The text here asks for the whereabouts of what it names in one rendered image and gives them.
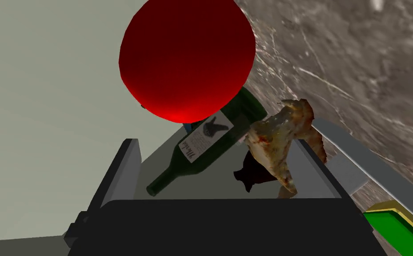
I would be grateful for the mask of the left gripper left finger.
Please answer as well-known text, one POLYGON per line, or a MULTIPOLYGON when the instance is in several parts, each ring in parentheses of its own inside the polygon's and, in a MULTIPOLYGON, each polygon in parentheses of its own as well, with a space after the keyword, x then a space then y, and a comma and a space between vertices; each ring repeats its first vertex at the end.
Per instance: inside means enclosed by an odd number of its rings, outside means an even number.
POLYGON ((110 201, 132 200, 141 163, 138 139, 125 139, 96 190, 87 211, 95 211, 110 201))

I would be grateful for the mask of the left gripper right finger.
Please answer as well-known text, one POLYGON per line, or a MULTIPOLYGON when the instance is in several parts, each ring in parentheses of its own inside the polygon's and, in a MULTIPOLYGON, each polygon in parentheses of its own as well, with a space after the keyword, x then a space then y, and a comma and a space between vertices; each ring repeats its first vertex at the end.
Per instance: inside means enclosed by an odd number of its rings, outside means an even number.
POLYGON ((297 199, 341 198, 327 177, 328 169, 306 141, 291 142, 286 162, 297 189, 297 199))

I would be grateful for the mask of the brown torn bread piece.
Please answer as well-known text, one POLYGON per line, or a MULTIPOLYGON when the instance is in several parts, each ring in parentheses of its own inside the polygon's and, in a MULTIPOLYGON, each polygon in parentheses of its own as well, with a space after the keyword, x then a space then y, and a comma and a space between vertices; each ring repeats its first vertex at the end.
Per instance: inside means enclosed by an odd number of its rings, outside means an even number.
POLYGON ((244 138, 249 151, 241 170, 233 173, 247 192, 255 184, 279 181, 279 198, 297 194, 286 162, 294 139, 305 140, 322 161, 327 163, 322 135, 313 128, 314 112, 306 99, 283 100, 283 108, 266 120, 255 122, 244 138))

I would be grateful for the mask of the dark green wine bottle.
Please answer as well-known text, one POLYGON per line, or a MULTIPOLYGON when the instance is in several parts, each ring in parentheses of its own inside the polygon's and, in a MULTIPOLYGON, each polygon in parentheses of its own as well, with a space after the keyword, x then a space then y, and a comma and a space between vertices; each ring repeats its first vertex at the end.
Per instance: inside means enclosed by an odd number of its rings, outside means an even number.
POLYGON ((266 116, 258 99, 242 87, 228 104, 177 143, 169 166, 147 186, 148 194, 156 196, 176 178, 203 172, 236 144, 253 123, 266 116))

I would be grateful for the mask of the green flat object yellow rim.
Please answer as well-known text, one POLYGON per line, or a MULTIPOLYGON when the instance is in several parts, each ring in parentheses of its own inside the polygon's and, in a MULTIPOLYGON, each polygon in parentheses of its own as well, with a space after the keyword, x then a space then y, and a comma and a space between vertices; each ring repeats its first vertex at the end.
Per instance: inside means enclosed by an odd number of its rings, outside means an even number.
POLYGON ((396 200, 373 205, 367 221, 401 256, 413 256, 413 214, 396 200))

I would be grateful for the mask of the red ball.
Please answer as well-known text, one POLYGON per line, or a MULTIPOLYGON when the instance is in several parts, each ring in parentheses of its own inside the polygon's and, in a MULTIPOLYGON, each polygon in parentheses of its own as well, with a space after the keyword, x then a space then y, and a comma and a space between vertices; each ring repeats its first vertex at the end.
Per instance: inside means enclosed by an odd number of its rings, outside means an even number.
POLYGON ((239 92, 255 53, 251 25, 235 0, 147 0, 124 33, 118 65, 144 108, 193 123, 239 92))

